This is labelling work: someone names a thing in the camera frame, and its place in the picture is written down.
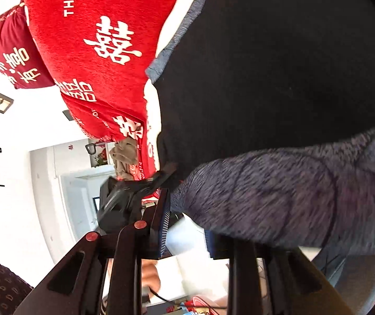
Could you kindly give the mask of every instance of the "red blanket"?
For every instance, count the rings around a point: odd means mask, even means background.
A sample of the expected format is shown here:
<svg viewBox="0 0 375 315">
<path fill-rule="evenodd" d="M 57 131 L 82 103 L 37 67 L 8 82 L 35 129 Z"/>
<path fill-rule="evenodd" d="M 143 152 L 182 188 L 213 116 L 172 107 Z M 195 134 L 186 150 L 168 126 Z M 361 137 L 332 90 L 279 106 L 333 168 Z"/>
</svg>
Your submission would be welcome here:
<svg viewBox="0 0 375 315">
<path fill-rule="evenodd" d="M 176 0 L 25 1 L 40 54 L 81 128 L 106 141 L 137 139 L 141 173 L 151 175 L 145 69 Z"/>
</svg>

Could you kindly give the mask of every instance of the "gray fabric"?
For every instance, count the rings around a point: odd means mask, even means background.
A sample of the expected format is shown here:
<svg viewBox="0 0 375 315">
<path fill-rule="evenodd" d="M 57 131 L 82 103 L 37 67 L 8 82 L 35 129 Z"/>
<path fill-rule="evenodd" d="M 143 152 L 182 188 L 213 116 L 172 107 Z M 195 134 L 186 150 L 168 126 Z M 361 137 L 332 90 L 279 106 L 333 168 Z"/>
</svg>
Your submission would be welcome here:
<svg viewBox="0 0 375 315">
<path fill-rule="evenodd" d="M 312 262 L 356 315 L 369 312 L 375 301 L 375 255 L 345 256 L 325 247 Z"/>
<path fill-rule="evenodd" d="M 375 254 L 373 153 L 375 130 L 333 144 L 215 160 L 172 193 L 171 207 L 231 237 Z"/>
<path fill-rule="evenodd" d="M 375 301 L 375 255 L 348 256 L 335 289 L 355 315 L 366 315 Z"/>
<path fill-rule="evenodd" d="M 158 56 L 151 62 L 150 66 L 145 70 L 145 73 L 152 83 L 161 76 L 164 69 L 166 68 L 167 62 L 170 59 L 173 50 L 176 48 L 177 44 L 182 39 L 183 35 L 186 33 L 189 26 L 201 13 L 205 0 L 193 0 L 192 5 L 183 18 L 182 23 L 178 27 L 176 33 L 171 38 L 170 42 L 164 49 L 158 54 Z"/>
</svg>

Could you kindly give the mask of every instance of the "white wall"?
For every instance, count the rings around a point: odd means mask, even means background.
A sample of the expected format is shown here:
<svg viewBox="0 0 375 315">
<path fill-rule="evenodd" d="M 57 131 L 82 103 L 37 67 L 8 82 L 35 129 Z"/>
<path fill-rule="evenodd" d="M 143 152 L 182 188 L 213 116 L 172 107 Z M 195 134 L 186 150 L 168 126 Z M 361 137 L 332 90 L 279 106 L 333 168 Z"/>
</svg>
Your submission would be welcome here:
<svg viewBox="0 0 375 315">
<path fill-rule="evenodd" d="M 0 13 L 19 0 L 0 0 Z M 35 286 L 53 267 L 36 212 L 31 185 L 33 149 L 86 138 L 57 88 L 15 90 L 0 74 L 0 92 L 14 99 L 0 114 L 0 263 Z"/>
<path fill-rule="evenodd" d="M 35 286 L 53 267 L 37 217 L 29 153 L 0 154 L 0 263 Z"/>
<path fill-rule="evenodd" d="M 100 186 L 114 173 L 113 165 L 104 165 L 60 176 L 63 200 L 76 240 L 98 226 L 92 198 L 100 195 Z"/>
<path fill-rule="evenodd" d="M 54 146 L 56 176 L 91 169 L 89 154 L 85 149 L 86 144 L 88 144 L 88 139 Z"/>
<path fill-rule="evenodd" d="M 53 147 L 30 152 L 30 161 L 40 226 L 52 260 L 57 263 L 76 241 L 62 202 L 61 185 L 55 173 Z"/>
</svg>

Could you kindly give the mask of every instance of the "black cable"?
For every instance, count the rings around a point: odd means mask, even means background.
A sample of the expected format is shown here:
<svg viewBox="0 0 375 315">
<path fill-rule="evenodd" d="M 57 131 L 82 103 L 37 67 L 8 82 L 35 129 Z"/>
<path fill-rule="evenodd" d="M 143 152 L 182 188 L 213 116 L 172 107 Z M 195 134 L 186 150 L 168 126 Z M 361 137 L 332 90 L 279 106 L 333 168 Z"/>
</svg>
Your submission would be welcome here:
<svg viewBox="0 0 375 315">
<path fill-rule="evenodd" d="M 323 272 L 323 275 L 326 277 L 326 274 L 327 274 L 327 258 L 329 257 L 329 253 L 327 252 L 326 253 L 326 261 L 325 261 L 325 264 L 324 264 L 324 272 Z"/>
<path fill-rule="evenodd" d="M 159 299 L 161 299 L 161 300 L 163 300 L 164 302 L 167 302 L 167 303 L 170 303 L 170 304 L 172 304 L 172 305 L 176 305 L 176 306 L 179 306 L 179 307 L 188 307 L 188 308 L 211 308 L 211 309 L 227 309 L 227 307 L 213 307 L 213 306 L 204 306 L 204 305 L 202 305 L 202 306 L 197 306 L 197 307 L 193 307 L 193 306 L 186 306 L 186 305 L 184 305 L 184 303 L 182 302 L 182 303 L 177 303 L 177 302 L 174 302 L 174 301 L 169 301 L 169 300 L 166 300 L 165 298 L 163 298 L 163 297 L 161 297 L 160 295 L 158 295 L 155 291 L 153 291 L 153 290 L 151 290 L 150 289 L 150 291 L 151 291 L 151 293 L 153 294 L 153 295 L 155 295 L 156 297 L 158 297 Z"/>
</svg>

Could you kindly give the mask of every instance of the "brown cloth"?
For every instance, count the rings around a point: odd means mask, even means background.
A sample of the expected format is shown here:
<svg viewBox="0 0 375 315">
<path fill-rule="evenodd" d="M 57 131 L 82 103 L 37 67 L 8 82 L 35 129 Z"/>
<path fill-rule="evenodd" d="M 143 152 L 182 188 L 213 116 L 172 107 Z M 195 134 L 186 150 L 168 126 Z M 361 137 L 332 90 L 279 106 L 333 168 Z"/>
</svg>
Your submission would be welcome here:
<svg viewBox="0 0 375 315">
<path fill-rule="evenodd" d="M 113 159 L 116 176 L 125 181 L 132 181 L 133 175 L 130 173 L 129 166 L 138 163 L 137 143 L 132 137 L 116 142 L 114 148 L 110 150 Z"/>
</svg>

